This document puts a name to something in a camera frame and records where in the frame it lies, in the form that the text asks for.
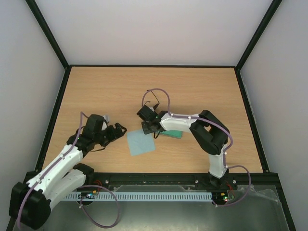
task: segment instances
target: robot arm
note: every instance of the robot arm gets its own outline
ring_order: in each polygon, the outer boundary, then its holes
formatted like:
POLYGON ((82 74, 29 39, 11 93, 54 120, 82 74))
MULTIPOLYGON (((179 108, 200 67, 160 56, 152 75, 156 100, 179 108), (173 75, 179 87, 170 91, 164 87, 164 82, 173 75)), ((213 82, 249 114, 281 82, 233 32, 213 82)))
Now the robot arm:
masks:
POLYGON ((26 193, 38 183, 28 197, 21 216, 24 224, 38 229, 45 223, 52 209, 67 194, 85 183, 92 183, 94 169, 79 162, 94 149, 96 144, 105 148, 127 131, 119 123, 115 124, 115 128, 112 125, 108 126, 108 120, 106 115, 90 115, 74 147, 72 144, 76 139, 77 131, 44 170, 26 183, 17 183, 12 189, 9 215, 17 218, 26 193))
POLYGON ((208 153, 212 176, 220 179, 226 172, 223 150, 228 142, 228 135, 221 129, 197 119, 203 118, 222 126, 229 131, 211 112, 204 110, 200 114, 194 115, 169 115, 167 111, 156 113, 153 108, 144 105, 137 115, 143 120, 141 123, 143 132, 150 134, 168 130, 179 130, 191 133, 201 146, 208 153))

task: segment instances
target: wooden tabletop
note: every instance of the wooden tabletop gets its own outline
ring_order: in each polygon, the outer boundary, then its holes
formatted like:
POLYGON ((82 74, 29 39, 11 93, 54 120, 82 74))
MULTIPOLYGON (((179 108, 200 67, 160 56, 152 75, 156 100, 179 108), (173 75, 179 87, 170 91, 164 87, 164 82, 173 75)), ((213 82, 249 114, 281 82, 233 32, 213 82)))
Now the wooden tabletop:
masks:
MULTIPOLYGON (((236 75, 232 68, 156 67, 73 67, 45 158, 44 167, 63 149, 79 125, 79 113, 110 116, 110 124, 120 123, 128 131, 141 129, 136 115, 146 90, 162 88, 171 98, 171 112, 197 114, 211 111, 231 132, 234 145, 227 164, 243 165, 250 172, 262 172, 236 75)), ((157 111, 167 109, 167 98, 155 92, 157 111)), ((147 101, 155 102, 152 94, 147 101)), ((83 163, 96 172, 206 173, 208 154, 194 136, 181 139, 160 136, 153 152, 131 156, 126 135, 110 143, 104 151, 89 153, 83 163)), ((230 172, 244 172, 231 169, 230 172)))

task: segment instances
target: purple cable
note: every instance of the purple cable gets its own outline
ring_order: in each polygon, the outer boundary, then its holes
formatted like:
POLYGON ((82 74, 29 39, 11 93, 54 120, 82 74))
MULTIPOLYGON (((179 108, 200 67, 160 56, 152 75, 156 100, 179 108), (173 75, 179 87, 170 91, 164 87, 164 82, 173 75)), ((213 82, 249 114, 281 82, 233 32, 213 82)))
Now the purple cable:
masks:
POLYGON ((246 170, 246 172, 248 174, 249 183, 248 183, 248 187, 247 187, 245 194, 239 200, 237 200, 236 202, 233 202, 233 203, 230 203, 230 204, 227 204, 227 205, 217 205, 214 201, 212 201, 215 206, 217 206, 217 207, 229 207, 231 205, 235 205, 235 204, 239 203, 240 201, 242 201, 248 195, 248 193, 250 191, 250 186, 251 186, 250 173, 249 173, 248 169, 246 167, 242 166, 242 165, 234 165, 234 166, 228 167, 228 169, 236 168, 236 167, 242 167, 243 169, 246 170))
POLYGON ((87 211, 85 210, 85 208, 83 207, 83 204, 82 204, 82 200, 84 199, 84 196, 83 196, 83 197, 80 199, 79 204, 80 204, 80 208, 82 209, 82 211, 84 212, 84 214, 90 219, 90 221, 91 221, 94 225, 96 225, 96 226, 98 226, 98 227, 100 227, 100 228, 109 229, 109 228, 112 228, 112 227, 116 226, 116 225, 119 223, 119 221, 120 221, 120 216, 121 216, 121 207, 120 207, 119 201, 118 201, 117 198, 116 198, 116 195, 114 195, 114 194, 112 193, 112 191, 110 191, 109 189, 107 189, 107 188, 105 188, 105 187, 103 187, 103 186, 94 185, 94 184, 83 185, 83 186, 79 187, 79 189, 81 189, 81 188, 88 188, 88 187, 95 187, 95 188, 104 189, 104 190, 106 190, 107 192, 109 192, 109 193, 113 196, 113 198, 114 198, 115 201, 116 201, 116 206, 117 206, 117 217, 116 217, 116 219, 115 219, 115 222, 114 222, 112 225, 110 225, 110 226, 105 226, 105 225, 101 225, 101 224, 97 223, 95 220, 93 220, 92 217, 90 217, 90 215, 88 214, 88 212, 87 212, 87 211))
MULTIPOLYGON (((142 105, 142 106, 143 106, 143 102, 144 102, 145 96, 146 96, 149 92, 151 92, 151 91, 153 91, 153 90, 160 90, 160 91, 162 91, 163 93, 166 94, 166 96, 167 96, 167 98, 168 98, 167 110, 168 110, 169 116, 172 116, 172 117, 174 117, 174 118, 182 118, 182 119, 187 119, 187 118, 188 118, 188 117, 186 117, 186 116, 173 115, 173 114, 170 112, 170 97, 169 97, 168 93, 167 93, 165 90, 161 89, 161 88, 153 88, 153 89, 147 90, 147 91, 145 92, 145 94, 143 95, 143 98, 142 98, 142 102, 141 102, 141 105, 142 105)), ((222 126, 220 126, 219 124, 216 124, 216 123, 214 123, 214 122, 212 122, 212 121, 210 121, 210 120, 208 120, 208 119, 203 119, 203 118, 196 117, 196 116, 191 116, 191 119, 202 120, 202 121, 204 121, 204 122, 206 122, 206 123, 208 123, 208 124, 211 124, 211 125, 217 127, 218 129, 222 130, 222 131, 223 131, 224 133, 226 133, 227 136, 230 138, 230 144, 223 150, 223 152, 225 153, 229 148, 231 148, 231 146, 233 145, 233 138, 232 138, 231 134, 230 134, 226 129, 224 129, 222 126)))
MULTIPOLYGON (((68 155, 72 149, 74 148, 75 144, 77 143, 77 140, 78 140, 78 137, 81 133, 81 127, 82 127, 82 116, 88 118, 83 112, 80 112, 80 122, 79 122, 79 128, 78 128, 78 132, 77 132, 77 135, 76 135, 76 138, 72 144, 72 146, 67 150, 67 152, 65 152, 63 154, 63 156, 66 156, 68 155)), ((40 176, 39 180, 42 180, 44 179, 44 177, 47 175, 47 173, 50 172, 50 170, 56 166, 59 161, 62 160, 62 158, 58 158, 52 165, 50 165, 50 167, 40 176)), ((29 197, 29 195, 32 193, 33 189, 38 185, 39 183, 38 182, 35 182, 32 187, 29 189, 29 191, 26 193, 22 203, 20 204, 20 208, 19 208, 19 211, 18 211, 18 216, 17 216, 17 227, 21 230, 21 214, 22 214, 22 211, 24 209, 24 206, 25 206, 25 203, 29 197)))

